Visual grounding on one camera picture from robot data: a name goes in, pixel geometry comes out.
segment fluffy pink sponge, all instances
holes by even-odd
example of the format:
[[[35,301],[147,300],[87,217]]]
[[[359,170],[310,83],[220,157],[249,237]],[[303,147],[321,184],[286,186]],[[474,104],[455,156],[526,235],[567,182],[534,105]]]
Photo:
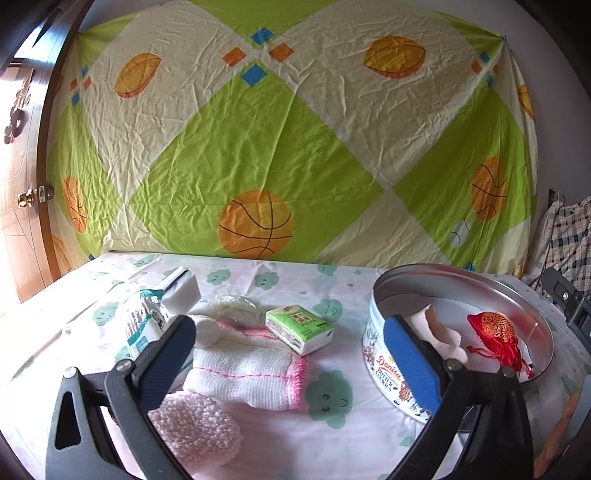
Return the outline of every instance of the fluffy pink sponge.
[[[148,417],[190,475],[228,463],[240,449],[240,427],[210,397],[172,393]]]

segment checkered cloth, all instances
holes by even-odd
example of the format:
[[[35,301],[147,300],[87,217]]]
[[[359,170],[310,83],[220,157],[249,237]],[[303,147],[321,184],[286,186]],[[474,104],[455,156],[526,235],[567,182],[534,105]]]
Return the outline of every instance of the checkered cloth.
[[[540,220],[522,281],[551,300],[542,288],[546,268],[558,270],[585,296],[591,295],[591,197],[567,205],[563,195]]]

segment red drawstring bag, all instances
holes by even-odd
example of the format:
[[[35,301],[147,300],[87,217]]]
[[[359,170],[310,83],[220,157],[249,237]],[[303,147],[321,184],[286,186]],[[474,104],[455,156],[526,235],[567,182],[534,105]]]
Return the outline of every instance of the red drawstring bag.
[[[498,312],[482,312],[478,315],[468,315],[467,318],[482,343],[489,350],[468,345],[470,353],[496,358],[502,367],[509,365],[516,372],[521,372],[522,366],[525,365],[527,378],[534,376],[530,366],[521,358],[521,352],[517,345],[517,334],[505,315]]]

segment orange square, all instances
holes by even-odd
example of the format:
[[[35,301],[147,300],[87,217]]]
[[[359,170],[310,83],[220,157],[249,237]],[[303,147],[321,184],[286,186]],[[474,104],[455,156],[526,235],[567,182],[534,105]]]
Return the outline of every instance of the orange square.
[[[474,73],[476,73],[477,75],[482,71],[482,67],[476,60],[474,61],[474,63],[472,63],[472,70],[474,70]]]
[[[231,49],[228,53],[226,53],[222,60],[225,61],[230,67],[233,67],[236,63],[241,61],[246,54],[240,50],[238,47]]]
[[[276,61],[283,61],[287,57],[289,57],[294,51],[291,49],[290,46],[282,43],[277,45],[273,50],[269,52],[269,55],[276,59]]]

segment green tissue pack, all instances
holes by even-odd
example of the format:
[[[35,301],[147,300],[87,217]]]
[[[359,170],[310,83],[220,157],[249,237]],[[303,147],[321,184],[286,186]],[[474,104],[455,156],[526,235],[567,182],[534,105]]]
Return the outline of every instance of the green tissue pack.
[[[270,310],[267,328],[300,355],[328,345],[333,337],[333,326],[299,305]]]

